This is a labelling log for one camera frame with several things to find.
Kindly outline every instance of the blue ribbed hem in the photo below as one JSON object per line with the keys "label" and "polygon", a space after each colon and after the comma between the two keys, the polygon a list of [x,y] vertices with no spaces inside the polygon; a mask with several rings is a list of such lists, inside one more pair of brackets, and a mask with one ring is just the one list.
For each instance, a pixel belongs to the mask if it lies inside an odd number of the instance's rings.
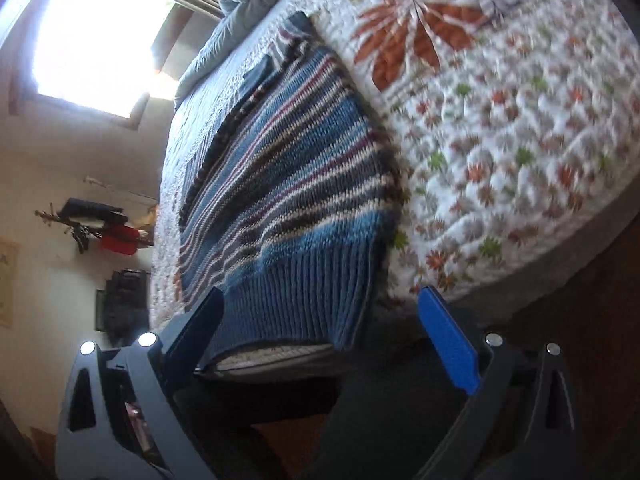
{"label": "blue ribbed hem", "polygon": [[256,272],[224,292],[225,313],[201,367],[242,347],[356,343],[385,243],[313,249]]}

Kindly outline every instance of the window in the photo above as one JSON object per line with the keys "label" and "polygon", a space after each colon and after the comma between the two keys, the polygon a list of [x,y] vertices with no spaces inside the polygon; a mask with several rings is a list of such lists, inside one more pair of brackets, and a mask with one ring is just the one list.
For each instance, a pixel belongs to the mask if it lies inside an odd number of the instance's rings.
{"label": "window", "polygon": [[172,0],[48,0],[28,94],[137,128],[150,95],[173,98],[160,71],[192,13]]}

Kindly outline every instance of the bright window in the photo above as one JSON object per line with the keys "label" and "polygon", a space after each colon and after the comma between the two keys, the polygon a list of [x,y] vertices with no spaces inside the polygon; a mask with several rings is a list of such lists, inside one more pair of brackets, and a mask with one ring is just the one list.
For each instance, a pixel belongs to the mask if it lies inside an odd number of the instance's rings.
{"label": "bright window", "polygon": [[173,5],[50,0],[33,58],[38,93],[129,118],[154,86],[152,45]]}

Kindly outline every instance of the large orange flower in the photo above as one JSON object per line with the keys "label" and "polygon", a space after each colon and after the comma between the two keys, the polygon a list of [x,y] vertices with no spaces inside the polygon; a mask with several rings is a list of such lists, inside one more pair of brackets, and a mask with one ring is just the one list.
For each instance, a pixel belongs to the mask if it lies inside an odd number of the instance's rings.
{"label": "large orange flower", "polygon": [[473,39],[466,28],[487,20],[478,5],[462,5],[459,0],[383,0],[360,18],[365,22],[354,38],[368,36],[353,62],[376,54],[372,80],[380,91],[400,75],[409,38],[415,55],[438,70],[440,59],[431,36],[439,37],[454,50],[469,48]]}

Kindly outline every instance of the bed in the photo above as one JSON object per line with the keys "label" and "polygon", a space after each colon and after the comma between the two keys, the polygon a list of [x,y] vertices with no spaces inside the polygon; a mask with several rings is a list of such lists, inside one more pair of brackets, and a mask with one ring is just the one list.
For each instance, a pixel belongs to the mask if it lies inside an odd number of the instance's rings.
{"label": "bed", "polygon": [[[186,168],[215,134],[214,111],[297,10],[338,53],[401,168],[401,220],[368,314],[371,332],[388,337],[375,346],[412,337],[425,285],[482,323],[509,319],[638,212],[640,49],[611,0],[280,0],[176,111],[153,328],[184,309],[176,275]],[[327,344],[239,350],[214,373],[318,373],[343,358]]]}

